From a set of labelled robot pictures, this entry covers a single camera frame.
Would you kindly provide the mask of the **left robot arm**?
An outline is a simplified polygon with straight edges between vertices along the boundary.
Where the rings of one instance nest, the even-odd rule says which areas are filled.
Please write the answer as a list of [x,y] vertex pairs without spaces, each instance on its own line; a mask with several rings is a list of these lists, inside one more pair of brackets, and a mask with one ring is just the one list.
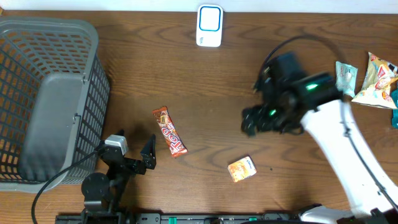
[[81,216],[83,223],[134,223],[134,215],[120,207],[120,201],[129,179],[137,174],[144,175],[148,169],[155,169],[155,140],[153,134],[143,147],[139,159],[125,155],[129,150],[124,130],[101,141],[97,156],[107,166],[107,173],[95,172],[87,176],[82,185],[85,209]]

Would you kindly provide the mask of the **teal wet wipes pack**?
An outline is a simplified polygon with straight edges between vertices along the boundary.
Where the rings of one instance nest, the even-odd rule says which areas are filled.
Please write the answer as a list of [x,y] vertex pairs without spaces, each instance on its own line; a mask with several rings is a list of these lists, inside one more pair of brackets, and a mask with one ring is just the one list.
[[355,97],[355,85],[358,69],[352,65],[336,61],[336,87],[343,94]]

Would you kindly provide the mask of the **blue mouthwash bottle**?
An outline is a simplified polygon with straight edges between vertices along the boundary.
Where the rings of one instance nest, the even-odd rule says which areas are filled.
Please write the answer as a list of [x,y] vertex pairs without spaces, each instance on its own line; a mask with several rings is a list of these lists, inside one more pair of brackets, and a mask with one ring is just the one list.
[[396,105],[396,109],[392,110],[391,124],[392,124],[393,128],[398,129],[398,102],[397,102],[397,100],[398,100],[398,91],[394,90],[391,93],[391,96],[392,96],[393,102]]

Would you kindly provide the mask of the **yellow snack chip bag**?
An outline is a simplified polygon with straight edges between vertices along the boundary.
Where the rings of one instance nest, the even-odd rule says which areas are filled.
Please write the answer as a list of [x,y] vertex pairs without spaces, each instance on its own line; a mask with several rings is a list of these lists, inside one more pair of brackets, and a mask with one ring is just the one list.
[[361,91],[352,99],[353,103],[385,109],[396,109],[391,85],[397,81],[397,66],[378,56],[369,54],[368,68]]

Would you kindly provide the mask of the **orange chocolate bar wrapper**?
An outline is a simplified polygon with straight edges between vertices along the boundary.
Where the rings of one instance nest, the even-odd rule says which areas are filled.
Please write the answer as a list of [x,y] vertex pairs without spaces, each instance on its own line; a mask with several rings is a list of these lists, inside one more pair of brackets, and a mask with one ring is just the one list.
[[159,109],[153,110],[154,115],[160,130],[165,138],[165,141],[169,147],[172,157],[177,158],[188,152],[188,149],[183,144],[178,132],[174,126],[174,123],[169,115],[166,106]]

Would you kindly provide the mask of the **orange tissue pack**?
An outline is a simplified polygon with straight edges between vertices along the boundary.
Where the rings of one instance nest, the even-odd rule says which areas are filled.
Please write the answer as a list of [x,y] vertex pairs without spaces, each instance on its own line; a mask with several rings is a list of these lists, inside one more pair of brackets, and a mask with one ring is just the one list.
[[249,156],[229,164],[228,171],[234,183],[252,177],[257,173],[257,169]]

